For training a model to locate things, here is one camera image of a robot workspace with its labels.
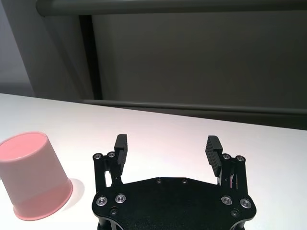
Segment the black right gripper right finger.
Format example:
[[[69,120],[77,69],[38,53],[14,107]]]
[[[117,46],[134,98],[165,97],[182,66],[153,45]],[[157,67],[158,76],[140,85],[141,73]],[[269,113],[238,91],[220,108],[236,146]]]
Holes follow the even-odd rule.
[[[231,157],[223,153],[223,147],[217,136],[208,136],[205,153],[213,169],[217,184],[223,188],[246,192],[246,158],[237,155]]]

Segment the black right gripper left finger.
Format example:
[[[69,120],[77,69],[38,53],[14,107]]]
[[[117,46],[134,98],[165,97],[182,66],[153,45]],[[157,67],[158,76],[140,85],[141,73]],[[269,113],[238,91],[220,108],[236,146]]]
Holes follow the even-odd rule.
[[[111,186],[123,184],[121,176],[128,153],[128,139],[126,134],[117,135],[114,150],[107,155],[96,153],[93,155],[95,190],[102,192],[106,186],[106,172],[111,175]]]

